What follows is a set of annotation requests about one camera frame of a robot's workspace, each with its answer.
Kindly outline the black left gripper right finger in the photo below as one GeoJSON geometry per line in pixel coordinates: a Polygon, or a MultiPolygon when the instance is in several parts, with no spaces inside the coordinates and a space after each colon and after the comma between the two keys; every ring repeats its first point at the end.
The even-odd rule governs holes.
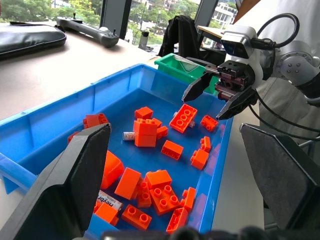
{"type": "Polygon", "coordinates": [[[280,229],[320,230],[320,166],[288,135],[244,123],[255,183],[280,229]]]}

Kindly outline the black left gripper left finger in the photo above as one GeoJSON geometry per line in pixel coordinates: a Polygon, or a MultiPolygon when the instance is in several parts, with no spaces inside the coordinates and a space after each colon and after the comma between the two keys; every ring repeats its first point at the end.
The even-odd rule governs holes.
{"type": "Polygon", "coordinates": [[[38,176],[0,240],[73,240],[89,228],[111,134],[109,123],[76,134],[38,176]]]}

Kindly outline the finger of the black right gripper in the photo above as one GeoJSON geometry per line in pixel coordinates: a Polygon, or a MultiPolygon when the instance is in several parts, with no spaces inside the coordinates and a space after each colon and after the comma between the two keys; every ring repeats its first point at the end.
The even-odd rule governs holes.
{"type": "Polygon", "coordinates": [[[215,89],[216,83],[219,81],[220,74],[217,72],[204,71],[203,74],[189,84],[182,95],[182,102],[189,102],[197,99],[203,92],[213,95],[217,94],[215,89]]]}
{"type": "Polygon", "coordinates": [[[249,105],[257,103],[257,91],[251,87],[242,92],[238,92],[230,98],[222,110],[216,116],[217,120],[228,120],[245,110],[249,105]]]}

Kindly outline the green plastic bin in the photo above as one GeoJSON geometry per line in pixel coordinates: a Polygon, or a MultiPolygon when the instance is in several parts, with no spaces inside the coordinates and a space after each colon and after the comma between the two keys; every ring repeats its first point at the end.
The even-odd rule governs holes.
{"type": "Polygon", "coordinates": [[[202,67],[199,67],[189,73],[178,70],[175,68],[175,60],[173,56],[176,55],[174,53],[167,54],[166,56],[163,56],[159,59],[157,59],[154,64],[158,65],[158,70],[171,75],[175,78],[180,79],[181,81],[187,83],[188,85],[195,81],[197,78],[203,75],[205,71],[205,66],[210,65],[211,63],[197,59],[192,57],[187,57],[186,59],[193,61],[194,63],[197,63],[201,65],[202,67]]]}

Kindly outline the clear plastic film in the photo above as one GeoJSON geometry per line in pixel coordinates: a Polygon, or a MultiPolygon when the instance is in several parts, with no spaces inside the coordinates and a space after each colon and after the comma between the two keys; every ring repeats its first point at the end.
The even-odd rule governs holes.
{"type": "Polygon", "coordinates": [[[176,54],[173,56],[173,59],[174,59],[174,67],[177,70],[183,71],[185,73],[190,73],[196,70],[197,68],[202,68],[200,64],[197,64],[191,60],[188,60],[176,54]]]}

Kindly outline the upside-down orange Lego brick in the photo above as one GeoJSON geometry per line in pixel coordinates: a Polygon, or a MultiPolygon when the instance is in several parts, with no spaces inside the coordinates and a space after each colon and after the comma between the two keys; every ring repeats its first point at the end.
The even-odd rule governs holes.
{"type": "Polygon", "coordinates": [[[170,121],[169,126],[183,134],[194,120],[197,112],[198,110],[196,108],[184,103],[170,121]]]}

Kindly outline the white battery with black print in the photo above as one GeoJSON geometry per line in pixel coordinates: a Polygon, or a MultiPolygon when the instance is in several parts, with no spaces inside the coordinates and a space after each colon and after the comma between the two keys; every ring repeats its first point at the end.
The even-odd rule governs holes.
{"type": "Polygon", "coordinates": [[[123,203],[115,199],[114,197],[108,195],[104,191],[100,190],[98,193],[97,201],[99,203],[105,203],[110,207],[116,209],[118,212],[122,209],[123,203]]]}

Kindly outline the wooden board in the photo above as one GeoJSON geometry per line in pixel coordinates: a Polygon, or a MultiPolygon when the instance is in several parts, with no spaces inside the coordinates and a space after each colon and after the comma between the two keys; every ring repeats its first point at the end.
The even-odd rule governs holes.
{"type": "Polygon", "coordinates": [[[224,35],[225,30],[209,26],[197,26],[200,37],[206,37],[218,42],[224,35]]]}

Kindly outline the orange rounded block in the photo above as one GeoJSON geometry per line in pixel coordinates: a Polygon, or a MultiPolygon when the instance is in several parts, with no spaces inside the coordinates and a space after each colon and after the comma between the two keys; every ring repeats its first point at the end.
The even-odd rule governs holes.
{"type": "Polygon", "coordinates": [[[105,190],[110,187],[124,173],[124,170],[122,161],[108,150],[100,189],[105,190]]]}

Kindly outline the black jacket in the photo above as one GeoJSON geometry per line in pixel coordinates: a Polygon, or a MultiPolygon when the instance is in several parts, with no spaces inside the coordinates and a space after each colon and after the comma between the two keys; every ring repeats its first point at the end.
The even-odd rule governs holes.
{"type": "Polygon", "coordinates": [[[200,58],[200,45],[195,21],[189,16],[176,15],[168,21],[158,55],[164,57],[174,53],[175,44],[178,44],[179,56],[200,58]]]}

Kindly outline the orange Lego bricks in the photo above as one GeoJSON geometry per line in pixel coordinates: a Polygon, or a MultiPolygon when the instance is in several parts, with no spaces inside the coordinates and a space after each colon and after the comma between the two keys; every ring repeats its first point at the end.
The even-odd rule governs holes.
{"type": "Polygon", "coordinates": [[[137,118],[133,122],[134,144],[137,147],[156,146],[158,125],[152,119],[137,118]]]}

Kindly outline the grey drinking bottle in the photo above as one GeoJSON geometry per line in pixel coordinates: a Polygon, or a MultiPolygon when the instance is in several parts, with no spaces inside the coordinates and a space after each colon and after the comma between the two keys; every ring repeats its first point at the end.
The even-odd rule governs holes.
{"type": "Polygon", "coordinates": [[[145,50],[147,48],[149,32],[145,30],[141,30],[140,32],[141,32],[141,35],[139,39],[138,48],[145,50]]]}

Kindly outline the orange 1x2 building brick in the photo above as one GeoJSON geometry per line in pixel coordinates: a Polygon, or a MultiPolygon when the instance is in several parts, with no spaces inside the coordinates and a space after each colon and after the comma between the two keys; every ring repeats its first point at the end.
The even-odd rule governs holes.
{"type": "Polygon", "coordinates": [[[121,219],[136,229],[146,231],[151,223],[152,217],[131,204],[128,204],[121,215],[121,219]]]}

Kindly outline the blue plastic tray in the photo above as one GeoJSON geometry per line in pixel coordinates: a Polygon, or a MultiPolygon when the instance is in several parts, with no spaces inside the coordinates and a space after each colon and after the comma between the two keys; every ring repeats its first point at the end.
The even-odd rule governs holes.
{"type": "Polygon", "coordinates": [[[0,177],[7,193],[27,191],[41,171],[66,147],[68,136],[84,127],[86,115],[103,113],[111,124],[108,150],[125,167],[142,175],[167,170],[176,196],[196,190],[186,224],[201,233],[211,230],[228,149],[232,120],[222,120],[213,132],[201,125],[205,115],[214,118],[224,102],[203,93],[189,105],[197,109],[195,126],[180,133],[169,128],[166,138],[155,147],[137,147],[123,140],[123,132],[133,129],[134,113],[142,107],[168,126],[182,106],[187,84],[145,64],[113,73],[84,89],[45,105],[34,107],[0,121],[0,177]],[[210,138],[211,150],[202,170],[191,165],[201,138],[210,138]],[[179,160],[161,153],[166,140],[183,147],[179,160]]]}

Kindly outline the orange four-stud block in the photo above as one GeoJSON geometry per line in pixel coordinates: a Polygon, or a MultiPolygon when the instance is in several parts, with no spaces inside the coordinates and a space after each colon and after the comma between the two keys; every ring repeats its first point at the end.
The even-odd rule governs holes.
{"type": "Polygon", "coordinates": [[[158,216],[172,212],[180,206],[180,201],[170,185],[151,189],[150,197],[158,216]]]}

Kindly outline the grey remote controller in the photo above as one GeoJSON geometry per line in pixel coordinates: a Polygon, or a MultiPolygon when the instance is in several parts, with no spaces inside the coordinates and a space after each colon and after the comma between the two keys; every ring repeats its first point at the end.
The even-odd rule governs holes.
{"type": "Polygon", "coordinates": [[[56,22],[64,30],[73,30],[88,35],[97,40],[102,46],[106,48],[112,48],[118,43],[119,36],[116,35],[115,29],[113,30],[113,32],[109,30],[103,31],[84,23],[80,19],[76,19],[75,16],[75,13],[73,14],[73,17],[58,16],[56,18],[56,22]]]}

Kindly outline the black soft bag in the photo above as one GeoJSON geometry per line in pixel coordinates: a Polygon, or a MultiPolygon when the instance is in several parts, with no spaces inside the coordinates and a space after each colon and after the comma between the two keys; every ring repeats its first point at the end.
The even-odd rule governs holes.
{"type": "Polygon", "coordinates": [[[66,40],[56,26],[11,22],[0,26],[0,61],[60,47],[66,40]]]}

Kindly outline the dark window post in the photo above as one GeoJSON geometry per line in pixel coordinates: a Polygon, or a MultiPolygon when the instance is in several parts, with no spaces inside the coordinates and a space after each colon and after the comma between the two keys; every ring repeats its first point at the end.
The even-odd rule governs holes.
{"type": "Polygon", "coordinates": [[[218,1],[219,0],[200,0],[198,10],[194,19],[196,28],[198,26],[209,26],[218,1]]]}
{"type": "Polygon", "coordinates": [[[103,0],[100,26],[106,27],[124,40],[127,32],[132,0],[103,0]]]}

